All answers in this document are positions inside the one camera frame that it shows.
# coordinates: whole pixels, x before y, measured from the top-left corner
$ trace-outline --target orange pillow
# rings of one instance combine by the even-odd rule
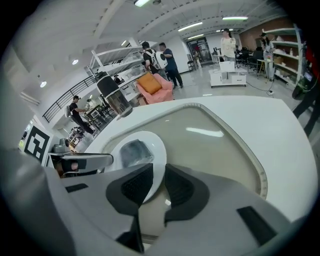
[[[155,94],[162,89],[161,84],[154,78],[154,76],[148,72],[141,76],[138,80],[139,85],[149,94]]]

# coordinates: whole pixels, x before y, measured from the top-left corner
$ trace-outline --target floor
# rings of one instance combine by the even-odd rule
[[[197,69],[181,74],[184,88],[178,87],[177,89],[175,89],[173,91],[174,98],[176,100],[179,100],[186,98],[223,95],[270,97],[269,95],[267,95],[267,92],[263,90],[269,90],[272,85],[271,90],[274,92],[272,96],[276,99],[283,100],[291,110],[293,110],[299,104],[298,100],[292,98],[292,91],[286,87],[285,82],[280,79],[275,79],[274,82],[267,81],[262,75],[257,77],[253,69],[250,69],[249,73],[246,74],[246,87],[223,86],[211,88],[209,70],[212,70],[216,67],[217,66],[206,65],[202,69]],[[303,127],[307,124],[310,118],[310,114],[311,112],[307,110],[299,117],[299,122]],[[316,138],[319,132],[320,122],[318,121],[315,124],[312,133],[310,134],[309,140],[312,141],[314,138]]]

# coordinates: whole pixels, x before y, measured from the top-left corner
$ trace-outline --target white ceiling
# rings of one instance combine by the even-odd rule
[[[159,5],[150,0],[143,7],[135,6],[134,0],[45,0],[12,39],[14,61],[7,58],[3,64],[9,76],[19,77],[11,81],[22,83],[27,73],[27,82],[19,87],[41,100],[46,87],[89,65],[91,50],[120,48],[131,37],[160,42],[174,35],[183,39],[210,35],[225,27],[241,32],[284,14],[270,0],[162,0]],[[222,20],[222,16],[235,15],[249,19]],[[203,25],[178,32],[199,21]],[[77,65],[71,65],[74,59],[79,59]],[[39,86],[42,80],[47,81],[44,88]]]

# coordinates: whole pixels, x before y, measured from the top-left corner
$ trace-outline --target black pants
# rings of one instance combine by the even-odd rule
[[[93,134],[94,131],[82,120],[80,115],[72,115],[71,116],[72,120],[80,126],[83,130],[85,130],[89,134]]]
[[[168,70],[168,74],[169,74],[170,79],[173,81],[173,84],[174,84],[175,87],[177,86],[177,80],[176,79],[178,79],[178,82],[179,82],[180,86],[183,85],[181,75],[179,74],[179,71],[178,71],[177,68],[176,69],[172,69],[172,70]]]
[[[309,92],[307,92],[300,104],[293,110],[293,114],[298,118],[305,110],[307,110],[315,101],[310,119],[304,127],[305,134],[309,137],[314,128],[316,121],[320,116],[320,85],[316,84]]]

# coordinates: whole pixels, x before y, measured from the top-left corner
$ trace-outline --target black railing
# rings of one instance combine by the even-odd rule
[[[49,109],[43,114],[42,117],[47,120],[48,123],[54,118],[54,116],[69,102],[71,101],[75,95],[82,92],[84,89],[93,85],[96,82],[93,75],[87,77],[81,82],[77,83],[74,87],[68,90],[64,95],[57,99],[55,103],[49,107]]]

